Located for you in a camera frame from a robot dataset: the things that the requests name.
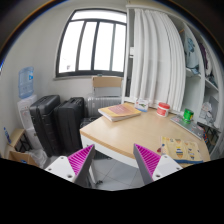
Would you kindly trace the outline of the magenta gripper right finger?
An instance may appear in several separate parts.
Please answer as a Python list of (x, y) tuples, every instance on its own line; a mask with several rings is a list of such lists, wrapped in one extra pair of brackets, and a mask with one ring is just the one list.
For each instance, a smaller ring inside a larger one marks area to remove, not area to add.
[(145, 185), (182, 169), (170, 156), (160, 156), (138, 144), (134, 145), (133, 154)]

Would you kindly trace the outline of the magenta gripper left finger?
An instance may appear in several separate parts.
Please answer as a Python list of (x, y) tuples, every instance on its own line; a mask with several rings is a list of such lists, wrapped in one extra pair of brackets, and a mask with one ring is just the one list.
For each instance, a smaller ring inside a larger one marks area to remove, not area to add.
[(95, 146), (89, 145), (69, 156), (58, 157), (46, 168), (46, 171), (80, 187), (87, 188), (89, 186), (89, 168), (94, 155)]

